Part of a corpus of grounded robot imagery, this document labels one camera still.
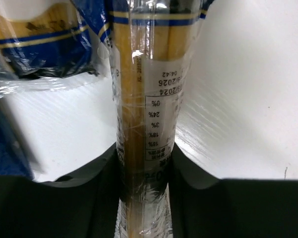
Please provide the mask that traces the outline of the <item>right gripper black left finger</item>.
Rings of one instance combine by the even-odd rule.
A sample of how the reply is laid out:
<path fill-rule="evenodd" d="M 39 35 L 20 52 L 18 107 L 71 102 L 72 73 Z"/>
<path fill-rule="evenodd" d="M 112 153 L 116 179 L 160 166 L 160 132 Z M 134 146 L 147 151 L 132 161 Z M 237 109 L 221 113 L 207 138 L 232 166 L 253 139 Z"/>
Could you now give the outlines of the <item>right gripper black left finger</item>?
<path fill-rule="evenodd" d="M 0 238 L 112 238 L 119 190 L 115 145 L 56 181 L 0 176 Z"/>

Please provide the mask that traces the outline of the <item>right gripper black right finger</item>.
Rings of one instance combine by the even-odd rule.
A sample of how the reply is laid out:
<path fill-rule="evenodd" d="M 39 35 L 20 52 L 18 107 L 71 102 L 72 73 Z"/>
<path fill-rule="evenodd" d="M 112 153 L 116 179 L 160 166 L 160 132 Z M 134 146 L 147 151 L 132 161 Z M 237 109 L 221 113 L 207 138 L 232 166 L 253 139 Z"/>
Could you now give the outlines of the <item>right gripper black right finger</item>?
<path fill-rule="evenodd" d="M 298 180 L 219 179 L 175 146 L 169 194 L 176 238 L 298 238 Z"/>

